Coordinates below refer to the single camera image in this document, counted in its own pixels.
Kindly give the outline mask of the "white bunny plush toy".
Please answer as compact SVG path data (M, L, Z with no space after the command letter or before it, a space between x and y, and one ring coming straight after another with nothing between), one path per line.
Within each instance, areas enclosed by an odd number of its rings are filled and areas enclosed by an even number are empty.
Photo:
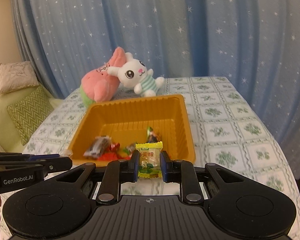
M122 67L110 66L107 73L119 79L125 88L132 88L134 93L142 97L154 97L164 85L165 78L153 77L153 69L147 69L132 53L125 53L126 63Z

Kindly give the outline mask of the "blue star-pattern curtain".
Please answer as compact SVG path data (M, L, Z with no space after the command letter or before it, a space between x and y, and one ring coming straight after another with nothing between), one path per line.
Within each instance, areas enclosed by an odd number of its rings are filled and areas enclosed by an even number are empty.
M224 76L300 178L300 0L11 0L21 57L64 98L116 47L164 77Z

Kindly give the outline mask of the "beige embroidered cushion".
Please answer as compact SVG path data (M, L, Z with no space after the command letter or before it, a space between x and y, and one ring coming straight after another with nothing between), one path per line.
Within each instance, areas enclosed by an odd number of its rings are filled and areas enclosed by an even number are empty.
M30 61L0 64L0 94L39 85Z

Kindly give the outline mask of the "red double-happiness snack packet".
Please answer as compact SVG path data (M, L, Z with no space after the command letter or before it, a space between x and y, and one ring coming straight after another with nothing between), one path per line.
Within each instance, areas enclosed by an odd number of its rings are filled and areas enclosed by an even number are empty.
M113 143L97 158L97 161L129 160L130 158L131 154L128 150L122 149L120 143Z

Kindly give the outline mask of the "orange plastic tray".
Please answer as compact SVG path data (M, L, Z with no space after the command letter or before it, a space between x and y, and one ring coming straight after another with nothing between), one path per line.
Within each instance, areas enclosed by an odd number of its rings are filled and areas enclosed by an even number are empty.
M147 128L160 135L163 149L171 159L195 162L196 154L184 97L180 94L131 98L91 105L70 142L72 162L89 161L84 152L98 136L109 136L126 147L144 143Z

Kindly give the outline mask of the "light green sofa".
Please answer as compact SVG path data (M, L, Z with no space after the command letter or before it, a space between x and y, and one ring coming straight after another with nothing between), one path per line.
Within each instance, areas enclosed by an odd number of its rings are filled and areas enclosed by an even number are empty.
M10 93L0 94L0 146L5 152L39 152L39 148L35 147L33 143L30 143L30 146L21 143L19 132L7 111L7 106L20 102L35 90L35 87L29 87Z

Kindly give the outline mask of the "dark red foil candy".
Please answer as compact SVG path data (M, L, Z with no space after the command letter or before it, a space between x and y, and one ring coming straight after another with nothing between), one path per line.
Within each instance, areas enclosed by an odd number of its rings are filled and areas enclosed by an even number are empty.
M84 157L97 159L102 156L108 146L111 144L111 137L99 136L83 154Z

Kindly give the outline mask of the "green zigzag cushion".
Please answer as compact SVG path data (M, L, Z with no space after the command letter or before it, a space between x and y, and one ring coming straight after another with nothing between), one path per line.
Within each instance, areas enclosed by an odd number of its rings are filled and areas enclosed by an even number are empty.
M21 144L24 146L54 108L43 87L38 86L28 96L8 105L6 110L17 129Z

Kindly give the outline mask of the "yellow green candy packet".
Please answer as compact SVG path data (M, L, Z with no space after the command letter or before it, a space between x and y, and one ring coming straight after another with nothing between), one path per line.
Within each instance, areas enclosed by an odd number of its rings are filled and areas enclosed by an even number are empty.
M152 142L136 144L136 150L139 152L139 177L141 178L161 178L160 153L163 149L163 143Z

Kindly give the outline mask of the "floral green white tablecloth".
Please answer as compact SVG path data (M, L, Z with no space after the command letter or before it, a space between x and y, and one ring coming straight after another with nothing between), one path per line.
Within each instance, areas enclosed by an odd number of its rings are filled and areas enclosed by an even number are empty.
M217 163L286 194L297 209L289 236L300 239L300 193L285 155L230 81L224 77L166 79L160 94L184 97L195 165ZM72 92L17 151L63 153L85 111L79 91Z

